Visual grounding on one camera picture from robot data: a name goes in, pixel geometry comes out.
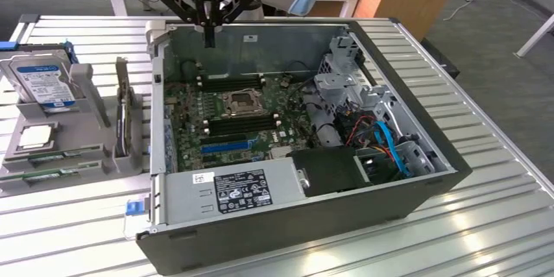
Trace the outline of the green RAM stick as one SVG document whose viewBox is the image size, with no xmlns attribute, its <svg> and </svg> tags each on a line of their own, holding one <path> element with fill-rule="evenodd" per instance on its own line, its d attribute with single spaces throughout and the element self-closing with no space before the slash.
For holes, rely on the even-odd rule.
<svg viewBox="0 0 554 277">
<path fill-rule="evenodd" d="M 70 158 L 82 157 L 80 151 L 71 151 L 71 152 L 58 152 L 48 155 L 35 155 L 28 157 L 28 162 L 32 164 L 46 163 L 59 160 L 67 160 Z"/>
<path fill-rule="evenodd" d="M 76 168 L 50 169 L 50 170 L 36 171 L 35 173 L 26 173 L 22 175 L 22 178 L 27 182 L 38 182 L 42 180 L 50 180 L 54 178 L 76 175 L 79 171 L 80 170 Z"/>
</svg>

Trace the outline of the metal CPU socket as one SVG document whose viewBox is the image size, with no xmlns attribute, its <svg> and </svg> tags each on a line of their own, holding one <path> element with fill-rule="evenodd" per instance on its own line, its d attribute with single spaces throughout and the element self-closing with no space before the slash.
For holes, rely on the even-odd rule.
<svg viewBox="0 0 554 277">
<path fill-rule="evenodd" d="M 262 91 L 246 88 L 222 94 L 223 118 L 253 117 L 267 115 L 269 111 L 261 101 Z"/>
</svg>

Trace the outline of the disk caddy blue rails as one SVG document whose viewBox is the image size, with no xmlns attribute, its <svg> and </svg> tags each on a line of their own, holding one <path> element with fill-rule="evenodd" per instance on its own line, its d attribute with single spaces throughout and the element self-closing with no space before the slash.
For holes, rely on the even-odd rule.
<svg viewBox="0 0 554 277">
<path fill-rule="evenodd" d="M 70 63 L 78 64 L 78 56 L 75 54 L 75 46 L 72 42 L 66 41 L 63 43 L 43 43 L 43 44 L 20 44 L 18 48 L 19 52 L 26 53 L 54 53 L 64 56 Z"/>
</svg>

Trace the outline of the grey parts rack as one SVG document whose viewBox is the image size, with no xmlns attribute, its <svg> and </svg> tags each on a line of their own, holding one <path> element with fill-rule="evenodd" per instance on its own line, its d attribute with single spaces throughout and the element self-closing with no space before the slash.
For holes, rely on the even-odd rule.
<svg viewBox="0 0 554 277">
<path fill-rule="evenodd" d="M 74 64 L 70 78 L 83 92 L 83 98 L 71 107 L 46 111 L 35 102 L 16 105 L 20 116 L 0 163 L 0 196 L 99 182 L 142 172 L 142 96 L 134 91 L 131 153 L 116 158 L 118 93 L 110 97 L 100 96 L 92 83 L 92 67 L 88 64 Z M 52 126 L 50 142 L 42 147 L 20 148 L 23 129 L 36 125 Z M 71 151 L 80 151 L 82 157 L 38 164 L 28 162 L 30 156 Z M 66 168 L 80 171 L 76 175 L 38 182 L 27 182 L 22 178 L 26 173 Z"/>
</svg>

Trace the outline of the green motherboard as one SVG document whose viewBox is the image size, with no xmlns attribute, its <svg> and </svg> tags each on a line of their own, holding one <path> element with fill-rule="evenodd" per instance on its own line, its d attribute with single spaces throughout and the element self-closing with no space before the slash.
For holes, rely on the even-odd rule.
<svg viewBox="0 0 554 277">
<path fill-rule="evenodd" d="M 171 82 L 164 88 L 164 140 L 166 169 L 170 173 L 209 169 L 226 165 L 273 160 L 270 150 L 290 146 L 293 151 L 322 146 L 317 138 L 309 109 L 319 105 L 306 102 L 309 84 L 291 73 L 263 75 L 261 101 L 269 114 L 274 115 L 277 129 L 246 133 L 253 147 L 245 151 L 202 154 L 201 138 L 206 119 L 221 119 L 223 113 L 222 93 L 201 90 L 202 81 Z"/>
</svg>

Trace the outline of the graphics card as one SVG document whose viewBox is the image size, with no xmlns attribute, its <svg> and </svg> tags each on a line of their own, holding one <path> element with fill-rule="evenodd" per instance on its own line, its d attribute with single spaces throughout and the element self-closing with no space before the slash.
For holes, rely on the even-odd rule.
<svg viewBox="0 0 554 277">
<path fill-rule="evenodd" d="M 118 74 L 118 125 L 115 157 L 126 157 L 132 147 L 132 107 L 135 105 L 134 90 L 130 85 L 127 59 L 116 57 L 115 68 Z"/>
</svg>

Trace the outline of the black expansion slot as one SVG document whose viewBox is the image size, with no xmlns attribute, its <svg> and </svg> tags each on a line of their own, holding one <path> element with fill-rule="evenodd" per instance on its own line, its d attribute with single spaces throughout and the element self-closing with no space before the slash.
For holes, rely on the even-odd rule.
<svg viewBox="0 0 554 277">
<path fill-rule="evenodd" d="M 226 136 L 201 138 L 201 145 L 225 144 L 245 140 L 247 140 L 247 136 L 245 134 L 231 134 Z"/>
</svg>

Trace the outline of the blue expansion slot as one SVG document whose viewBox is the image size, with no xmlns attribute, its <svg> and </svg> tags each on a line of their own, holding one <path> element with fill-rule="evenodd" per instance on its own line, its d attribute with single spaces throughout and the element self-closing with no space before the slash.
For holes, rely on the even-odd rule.
<svg viewBox="0 0 554 277">
<path fill-rule="evenodd" d="M 222 143 L 218 145 L 205 145 L 201 147 L 202 154 L 214 154 L 222 152 L 245 151 L 251 149 L 253 143 L 250 141 L 237 141 Z"/>
</svg>

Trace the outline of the metal disk bay cage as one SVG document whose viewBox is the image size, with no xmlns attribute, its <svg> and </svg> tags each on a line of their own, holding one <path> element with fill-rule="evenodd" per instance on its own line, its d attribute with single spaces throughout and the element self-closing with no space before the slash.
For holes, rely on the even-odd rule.
<svg viewBox="0 0 554 277">
<path fill-rule="evenodd" d="M 353 32 L 331 39 L 306 99 L 317 138 L 326 147 L 381 151 L 402 177 L 454 171 L 437 143 L 395 90 L 363 69 L 373 62 Z"/>
</svg>

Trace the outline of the silver CPU chip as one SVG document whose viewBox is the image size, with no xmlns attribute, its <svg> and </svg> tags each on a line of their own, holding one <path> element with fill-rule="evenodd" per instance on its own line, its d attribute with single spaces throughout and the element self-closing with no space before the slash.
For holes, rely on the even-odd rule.
<svg viewBox="0 0 554 277">
<path fill-rule="evenodd" d="M 36 125 L 26 127 L 23 129 L 19 140 L 20 148 L 28 149 L 44 146 L 50 142 L 51 134 L 51 125 Z"/>
</svg>

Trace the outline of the grey power supply unit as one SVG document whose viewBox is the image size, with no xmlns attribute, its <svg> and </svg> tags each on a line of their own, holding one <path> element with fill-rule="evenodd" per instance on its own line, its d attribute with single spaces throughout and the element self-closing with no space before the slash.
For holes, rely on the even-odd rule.
<svg viewBox="0 0 554 277">
<path fill-rule="evenodd" d="M 203 224 L 230 213 L 258 213 L 307 199 L 291 158 L 173 173 L 166 182 L 170 225 Z"/>
</svg>

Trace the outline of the white table leg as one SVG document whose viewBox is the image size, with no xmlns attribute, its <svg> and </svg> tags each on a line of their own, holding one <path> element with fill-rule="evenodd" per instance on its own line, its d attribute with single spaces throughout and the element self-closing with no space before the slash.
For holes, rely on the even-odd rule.
<svg viewBox="0 0 554 277">
<path fill-rule="evenodd" d="M 529 38 L 528 42 L 514 53 L 518 58 L 524 58 L 529 51 L 533 49 L 538 41 L 544 38 L 549 31 L 554 29 L 554 14 L 549 17 L 546 22 L 542 24 L 541 28 L 536 31 L 533 36 Z"/>
</svg>

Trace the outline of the black open PC case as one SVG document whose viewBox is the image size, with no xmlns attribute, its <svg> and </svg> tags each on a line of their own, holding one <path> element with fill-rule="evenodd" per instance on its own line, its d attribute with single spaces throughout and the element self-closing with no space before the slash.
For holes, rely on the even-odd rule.
<svg viewBox="0 0 554 277">
<path fill-rule="evenodd" d="M 307 197 L 293 205 L 258 213 L 227 214 L 199 224 L 167 224 L 164 88 L 193 82 L 198 75 L 278 75 L 291 73 L 309 84 L 318 73 L 331 39 L 347 32 L 359 38 L 373 59 L 363 69 L 390 86 L 414 113 L 454 171 L 402 177 L 381 151 L 355 149 L 370 186 Z M 242 22 L 215 33 L 205 47 L 195 27 L 151 21 L 146 28 L 152 64 L 150 143 L 150 226 L 136 243 L 159 274 L 173 275 L 274 251 L 406 217 L 433 196 L 447 192 L 472 168 L 422 107 L 385 51 L 357 21 Z"/>
</svg>

